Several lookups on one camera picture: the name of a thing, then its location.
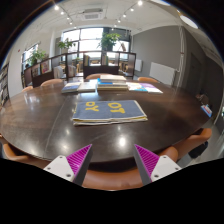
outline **dark wooden table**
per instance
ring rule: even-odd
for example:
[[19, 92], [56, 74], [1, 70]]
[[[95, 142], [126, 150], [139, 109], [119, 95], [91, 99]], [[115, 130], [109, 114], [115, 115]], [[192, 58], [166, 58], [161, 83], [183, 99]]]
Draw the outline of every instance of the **dark wooden table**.
[[[134, 163], [134, 144], [159, 153], [209, 120], [197, 99], [185, 90], [161, 83], [153, 85], [163, 94], [102, 90], [62, 94], [61, 83], [37, 87], [8, 100], [1, 111], [0, 132], [9, 143], [38, 158], [53, 160], [93, 144], [92, 165], [128, 167]], [[106, 100], [136, 100], [148, 121], [73, 126], [77, 102]]]

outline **recessed light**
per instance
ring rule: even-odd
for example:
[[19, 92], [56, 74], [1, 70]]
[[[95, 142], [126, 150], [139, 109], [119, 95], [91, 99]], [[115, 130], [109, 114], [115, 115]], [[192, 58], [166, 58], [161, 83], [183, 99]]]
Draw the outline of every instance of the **recessed light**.
[[180, 18], [189, 26], [198, 29], [198, 26], [189, 18], [187, 18], [186, 16], [180, 16]]
[[151, 0], [151, 1], [155, 2], [155, 3], [158, 3], [158, 4], [161, 4], [161, 5], [170, 6], [169, 3], [165, 2], [165, 1], [162, 1], [162, 0]]

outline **bookshelf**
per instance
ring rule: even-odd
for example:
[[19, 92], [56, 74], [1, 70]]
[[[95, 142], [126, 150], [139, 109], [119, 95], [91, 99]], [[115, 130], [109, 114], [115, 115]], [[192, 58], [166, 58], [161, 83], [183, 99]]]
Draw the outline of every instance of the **bookshelf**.
[[9, 64], [5, 65], [0, 71], [0, 110], [9, 99], [8, 67]]

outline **chair backrest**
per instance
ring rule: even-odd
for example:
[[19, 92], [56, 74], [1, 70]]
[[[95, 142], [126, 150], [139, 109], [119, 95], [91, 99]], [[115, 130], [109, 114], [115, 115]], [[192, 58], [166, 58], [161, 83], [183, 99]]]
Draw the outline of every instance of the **chair backrest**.
[[[167, 155], [176, 162], [178, 152], [174, 147], [169, 147], [158, 155]], [[99, 190], [126, 190], [143, 187], [143, 183], [136, 166], [130, 170], [116, 173], [87, 170], [82, 186]]]
[[68, 65], [68, 77], [73, 78], [77, 74], [76, 67], [73, 65]]
[[34, 165], [41, 169], [43, 169], [50, 163], [49, 161], [37, 159], [35, 157], [25, 154], [21, 150], [17, 149], [16, 147], [14, 147], [11, 144], [9, 144], [3, 138], [2, 135], [0, 135], [0, 142], [2, 143], [3, 155], [8, 160], [25, 163], [25, 164], [29, 164], [29, 165]]
[[29, 90], [31, 90], [31, 89], [33, 89], [33, 86], [28, 86], [28, 87], [24, 88], [24, 89], [22, 90], [22, 92], [27, 92], [27, 91], [29, 91]]
[[52, 85], [52, 84], [56, 84], [56, 83], [61, 83], [63, 82], [61, 79], [50, 79], [50, 80], [47, 80], [45, 82], [43, 82], [41, 84], [41, 86], [48, 86], [48, 85]]
[[158, 82], [156, 79], [148, 78], [148, 77], [139, 77], [138, 81], [145, 81], [145, 82]]
[[184, 139], [173, 146], [178, 151], [178, 159], [181, 159], [192, 149], [198, 147], [199, 145], [206, 142], [212, 135], [212, 130], [210, 128], [202, 129], [202, 132], [199, 135], [191, 135], [187, 139]]
[[101, 75], [102, 74], [92, 74], [92, 75], [88, 75], [86, 77], [86, 79], [98, 79], [98, 78], [100, 78]]

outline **blue booklet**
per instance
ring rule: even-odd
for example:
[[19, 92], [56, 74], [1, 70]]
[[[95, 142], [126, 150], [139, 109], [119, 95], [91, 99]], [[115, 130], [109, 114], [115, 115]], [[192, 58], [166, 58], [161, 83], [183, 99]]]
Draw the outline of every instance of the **blue booklet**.
[[77, 92], [78, 88], [80, 86], [80, 82], [73, 82], [68, 83], [65, 85], [65, 87], [61, 90], [62, 93], [69, 93], [69, 92]]

